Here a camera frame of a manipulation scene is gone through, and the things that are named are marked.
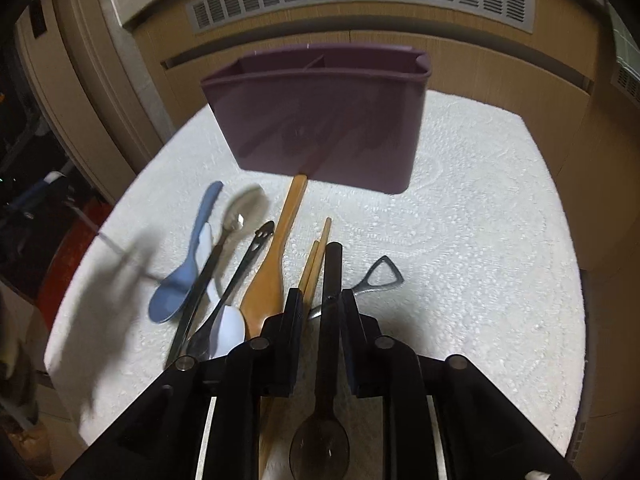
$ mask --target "chopstick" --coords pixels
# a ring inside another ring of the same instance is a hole
[[[320,241],[315,240],[306,258],[305,268],[302,271],[298,288],[303,293],[303,315],[304,323],[309,313],[309,308],[314,300],[316,286],[320,277],[322,260],[324,259],[324,249],[329,239],[331,230],[331,218],[327,217],[322,228]],[[271,447],[280,429],[280,421],[286,407],[286,399],[265,397],[260,402],[260,443],[258,444],[258,478],[261,479],[269,461]]]

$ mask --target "black spoon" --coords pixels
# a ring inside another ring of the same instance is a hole
[[[349,439],[334,413],[340,337],[337,298],[341,287],[342,246],[331,242],[324,255],[316,408],[296,431],[289,451],[289,467],[296,480],[340,480],[349,466]]]

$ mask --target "blue spoon handle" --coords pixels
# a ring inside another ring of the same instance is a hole
[[[211,215],[211,210],[213,209],[213,205],[216,203],[218,195],[222,190],[222,182],[219,180],[211,184],[207,187],[207,190],[204,192],[202,196],[202,200],[200,201],[200,208],[198,209],[198,215],[196,216],[196,221],[193,223],[193,231],[191,231],[191,239],[189,240],[189,256],[195,256],[196,249],[198,248],[198,239],[200,237],[200,231],[202,231],[202,227],[205,222],[209,219]]]

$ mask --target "bolt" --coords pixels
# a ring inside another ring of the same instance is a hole
[[[191,370],[194,364],[196,364],[196,359],[190,355],[183,355],[175,360],[175,367],[181,372]]]
[[[454,370],[464,370],[468,361],[462,355],[454,355],[448,359],[449,366]]]
[[[265,348],[267,348],[267,346],[269,346],[269,344],[269,340],[265,337],[254,337],[249,342],[249,345],[254,350],[264,350]]]
[[[381,335],[373,342],[373,344],[381,350],[389,350],[395,343],[396,342],[388,335]]]

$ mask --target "white tablecloth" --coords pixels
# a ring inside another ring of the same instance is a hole
[[[45,361],[88,444],[162,371],[175,324],[148,320],[156,284],[138,265],[165,276],[181,263],[200,198],[214,180],[225,184],[210,218],[214,230],[229,198],[253,183],[270,199],[267,218],[277,219],[290,183],[240,170],[205,107],[138,176],[102,227],[129,251],[129,261],[96,238],[69,286]],[[405,193],[308,184],[284,256],[285,290],[297,285],[326,216],[334,220],[330,239],[344,246],[344,286],[359,281],[382,254],[404,274],[398,290],[358,299],[383,333],[426,356],[467,355],[565,452],[584,365],[580,280],[558,194],[518,116],[428,92]],[[248,243],[240,243],[223,283]],[[292,434],[312,411],[318,325],[309,323],[303,336],[298,383],[271,472],[288,470]],[[340,383],[336,411],[351,441],[348,478],[379,478],[382,404],[353,399],[343,376]]]

